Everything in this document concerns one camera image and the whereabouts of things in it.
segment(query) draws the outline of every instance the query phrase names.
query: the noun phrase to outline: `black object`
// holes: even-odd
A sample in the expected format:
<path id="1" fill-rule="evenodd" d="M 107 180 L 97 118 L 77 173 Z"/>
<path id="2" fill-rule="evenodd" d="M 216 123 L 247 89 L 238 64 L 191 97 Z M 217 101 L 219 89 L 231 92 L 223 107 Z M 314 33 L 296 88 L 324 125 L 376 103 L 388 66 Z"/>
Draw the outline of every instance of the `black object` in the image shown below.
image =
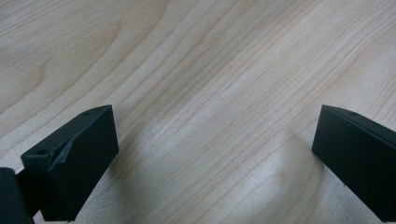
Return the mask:
<path id="1" fill-rule="evenodd" d="M 72 221 L 119 152 L 111 105 L 79 114 L 21 155 L 17 176 L 0 168 L 0 223 Z"/>
<path id="2" fill-rule="evenodd" d="M 312 151 L 381 221 L 396 221 L 395 132 L 324 105 Z"/>

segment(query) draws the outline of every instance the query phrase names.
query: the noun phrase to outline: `black plastic part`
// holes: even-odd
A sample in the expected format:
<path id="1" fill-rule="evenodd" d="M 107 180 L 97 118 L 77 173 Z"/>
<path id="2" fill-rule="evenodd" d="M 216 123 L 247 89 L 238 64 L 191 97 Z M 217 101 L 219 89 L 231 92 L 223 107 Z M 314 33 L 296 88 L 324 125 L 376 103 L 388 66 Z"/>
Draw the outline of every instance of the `black plastic part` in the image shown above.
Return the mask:
<path id="1" fill-rule="evenodd" d="M 111 105 L 85 111 L 22 154 L 28 211 L 46 221 L 73 221 L 119 152 Z M 39 197 L 32 196 L 38 190 Z"/>
<path id="2" fill-rule="evenodd" d="M 31 224 L 17 177 L 12 169 L 0 168 L 0 223 Z"/>
<path id="3" fill-rule="evenodd" d="M 396 221 L 395 132 L 324 105 L 312 151 L 381 221 Z"/>

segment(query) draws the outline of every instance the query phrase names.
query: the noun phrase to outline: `light wood tabletop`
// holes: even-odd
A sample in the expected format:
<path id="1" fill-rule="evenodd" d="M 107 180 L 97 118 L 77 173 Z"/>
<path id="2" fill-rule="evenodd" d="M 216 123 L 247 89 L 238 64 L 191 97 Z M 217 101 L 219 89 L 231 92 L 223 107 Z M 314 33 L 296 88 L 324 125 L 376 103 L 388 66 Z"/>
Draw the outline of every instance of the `light wood tabletop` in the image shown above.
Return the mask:
<path id="1" fill-rule="evenodd" d="M 381 223 L 311 147 L 321 105 L 396 130 L 396 2 L 2 0 L 0 166 L 99 105 L 75 223 Z"/>

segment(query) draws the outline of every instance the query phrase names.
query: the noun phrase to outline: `wood grain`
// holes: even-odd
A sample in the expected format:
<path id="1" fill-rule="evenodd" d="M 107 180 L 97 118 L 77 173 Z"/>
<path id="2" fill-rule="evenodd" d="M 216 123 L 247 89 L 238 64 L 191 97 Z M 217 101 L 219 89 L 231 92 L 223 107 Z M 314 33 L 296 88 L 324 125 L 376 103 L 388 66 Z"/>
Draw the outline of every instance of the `wood grain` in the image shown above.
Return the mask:
<path id="1" fill-rule="evenodd" d="M 112 104 L 76 223 L 380 223 L 310 148 L 322 104 L 396 130 L 395 61 L 391 0 L 3 0 L 0 164 Z"/>

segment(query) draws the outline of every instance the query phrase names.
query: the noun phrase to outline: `screw hole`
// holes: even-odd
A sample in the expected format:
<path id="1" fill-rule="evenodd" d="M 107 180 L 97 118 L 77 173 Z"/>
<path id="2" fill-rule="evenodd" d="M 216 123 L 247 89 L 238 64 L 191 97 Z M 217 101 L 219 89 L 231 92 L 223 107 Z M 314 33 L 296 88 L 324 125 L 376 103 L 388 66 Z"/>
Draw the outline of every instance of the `screw hole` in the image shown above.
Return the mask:
<path id="1" fill-rule="evenodd" d="M 35 154 L 41 156 L 41 155 L 47 154 L 48 152 L 49 152 L 48 149 L 40 149 L 40 150 L 38 150 Z"/>

